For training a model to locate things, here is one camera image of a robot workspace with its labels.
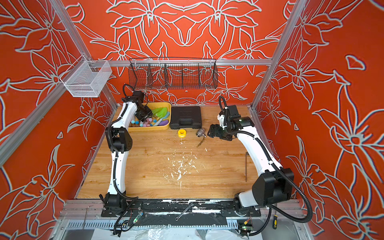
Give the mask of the green shovel wooden handle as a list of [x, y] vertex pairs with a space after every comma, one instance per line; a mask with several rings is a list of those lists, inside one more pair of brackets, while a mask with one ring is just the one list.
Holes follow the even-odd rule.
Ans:
[[163, 117], [165, 117], [167, 112], [168, 112], [167, 108], [156, 108], [156, 109], [152, 110], [152, 114], [156, 118], [163, 118]]

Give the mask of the purple shovel pink handle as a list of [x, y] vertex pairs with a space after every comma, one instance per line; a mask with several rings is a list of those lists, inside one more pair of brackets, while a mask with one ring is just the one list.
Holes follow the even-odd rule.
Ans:
[[166, 126], [167, 124], [169, 123], [169, 120], [162, 120], [162, 121], [158, 121], [156, 122], [153, 126]]

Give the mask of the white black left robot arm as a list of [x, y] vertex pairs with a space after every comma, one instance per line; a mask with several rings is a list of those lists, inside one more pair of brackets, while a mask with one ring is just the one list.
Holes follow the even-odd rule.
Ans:
[[153, 113], [144, 104], [145, 93], [135, 90], [129, 84], [123, 85], [123, 107], [116, 120], [106, 128], [105, 136], [112, 155], [112, 171], [108, 193], [103, 200], [105, 208], [125, 209], [128, 200], [136, 197], [126, 195], [125, 172], [129, 151], [133, 139], [129, 134], [129, 125], [134, 119], [140, 122], [150, 118]]

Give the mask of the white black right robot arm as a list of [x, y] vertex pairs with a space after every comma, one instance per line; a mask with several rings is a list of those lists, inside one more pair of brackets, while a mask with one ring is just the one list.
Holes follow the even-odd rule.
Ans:
[[[295, 184], [293, 171], [283, 168], [267, 149], [251, 118], [242, 117], [237, 107], [229, 106], [223, 96], [219, 97], [219, 106], [219, 123], [210, 126], [209, 137], [225, 141], [238, 139], [247, 150], [258, 173], [258, 178], [250, 190], [235, 195], [235, 209], [240, 211], [251, 207], [268, 207], [294, 222], [310, 222], [313, 208], [308, 197]], [[277, 206], [278, 203], [290, 200], [293, 190], [301, 196], [307, 207], [304, 217], [294, 217]]]

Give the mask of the yellow storage box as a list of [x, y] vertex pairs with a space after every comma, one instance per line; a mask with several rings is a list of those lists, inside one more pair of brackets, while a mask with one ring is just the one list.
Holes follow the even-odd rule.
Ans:
[[[148, 103], [147, 106], [151, 110], [156, 108], [167, 108], [168, 112], [163, 118], [156, 118], [152, 115], [152, 117], [147, 118], [144, 122], [139, 122], [138, 120], [136, 120], [135, 124], [130, 124], [129, 132], [162, 131], [169, 129], [171, 120], [171, 104], [168, 102], [154, 102]], [[166, 126], [153, 126], [156, 122], [162, 120], [169, 120], [169, 123]]]

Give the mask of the yellow tape roll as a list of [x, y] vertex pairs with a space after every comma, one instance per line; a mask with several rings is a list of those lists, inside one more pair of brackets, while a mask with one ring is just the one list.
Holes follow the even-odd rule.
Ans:
[[187, 131], [185, 129], [179, 129], [178, 130], [178, 136], [179, 138], [185, 138], [187, 135]]

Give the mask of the black plastic tool case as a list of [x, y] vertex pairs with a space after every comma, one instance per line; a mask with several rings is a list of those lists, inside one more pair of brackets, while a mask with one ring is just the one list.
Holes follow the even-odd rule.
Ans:
[[200, 129], [203, 125], [199, 106], [172, 107], [170, 128], [172, 130], [192, 128]]

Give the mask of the hex key on table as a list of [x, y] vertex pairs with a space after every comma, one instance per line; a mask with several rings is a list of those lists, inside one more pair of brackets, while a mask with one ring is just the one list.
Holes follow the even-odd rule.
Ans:
[[245, 153], [245, 182], [248, 182], [248, 155], [249, 153]]

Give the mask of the clear mesh wall basket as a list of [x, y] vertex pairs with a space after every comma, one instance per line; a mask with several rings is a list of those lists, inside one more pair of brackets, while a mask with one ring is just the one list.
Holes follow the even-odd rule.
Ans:
[[111, 74], [108, 61], [82, 60], [69, 67], [60, 81], [75, 98], [97, 98]]

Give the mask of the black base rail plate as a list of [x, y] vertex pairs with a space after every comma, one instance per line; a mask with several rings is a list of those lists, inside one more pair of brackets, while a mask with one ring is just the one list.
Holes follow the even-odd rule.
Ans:
[[241, 209], [233, 199], [138, 199], [127, 200], [119, 206], [103, 203], [102, 217], [130, 217], [140, 211], [153, 215], [179, 215], [189, 203], [194, 206], [185, 214], [214, 214], [221, 217], [260, 217], [261, 211], [255, 207]]

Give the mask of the wrench on base rail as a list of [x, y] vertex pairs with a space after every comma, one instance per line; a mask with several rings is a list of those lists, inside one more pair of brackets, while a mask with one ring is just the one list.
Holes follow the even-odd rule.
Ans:
[[177, 216], [175, 217], [175, 221], [179, 221], [180, 218], [192, 207], [194, 206], [194, 203], [189, 203], [188, 206]]

